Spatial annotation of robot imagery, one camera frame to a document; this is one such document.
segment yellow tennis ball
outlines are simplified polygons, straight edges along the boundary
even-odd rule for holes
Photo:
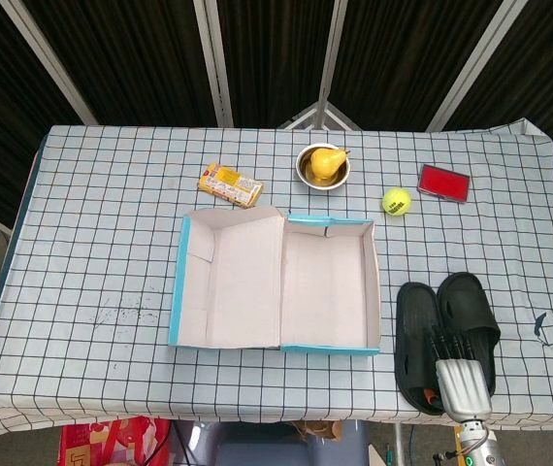
[[[410,207],[410,194],[402,187],[392,187],[382,198],[382,208],[389,216],[402,216]]]

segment black slipper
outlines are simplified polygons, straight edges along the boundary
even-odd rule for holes
[[[481,283],[468,272],[452,274],[440,285],[439,304],[445,328],[462,335],[471,344],[473,356],[483,369],[488,392],[493,395],[496,388],[494,346],[499,342],[501,330]]]
[[[432,416],[443,413],[430,343],[439,323],[434,291],[423,283],[405,283],[397,295],[395,379],[407,401]]]

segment open cardboard box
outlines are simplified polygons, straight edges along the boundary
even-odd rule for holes
[[[170,345],[369,355],[379,339],[372,221],[274,207],[184,217]]]

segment bowl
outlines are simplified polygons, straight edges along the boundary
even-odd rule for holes
[[[313,184],[313,182],[308,180],[305,176],[305,168],[307,167],[307,164],[310,163],[311,153],[319,148],[338,149],[337,146],[326,143],[317,143],[306,146],[301,150],[296,158],[296,173],[298,174],[298,178],[300,178],[308,187],[312,187],[313,189],[317,189],[319,191],[330,191],[331,189],[335,189],[345,183],[345,180],[347,180],[347,177],[350,174],[350,161],[347,158],[345,159],[345,162],[342,163],[337,171],[337,178],[332,184],[329,184],[328,186],[318,186],[317,184]]]

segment table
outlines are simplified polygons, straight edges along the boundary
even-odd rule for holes
[[[348,182],[330,193],[293,169],[317,142],[350,149]],[[380,355],[167,346],[181,219],[233,209],[196,188],[212,161],[263,181],[259,205],[374,220]],[[420,195],[424,163],[471,176],[469,201]],[[380,209],[395,185],[413,197],[405,216]],[[54,126],[0,277],[0,434],[137,414],[451,423],[397,391],[395,300],[407,281],[438,287],[464,270],[502,331],[492,424],[553,427],[553,145],[528,121],[433,134]]]

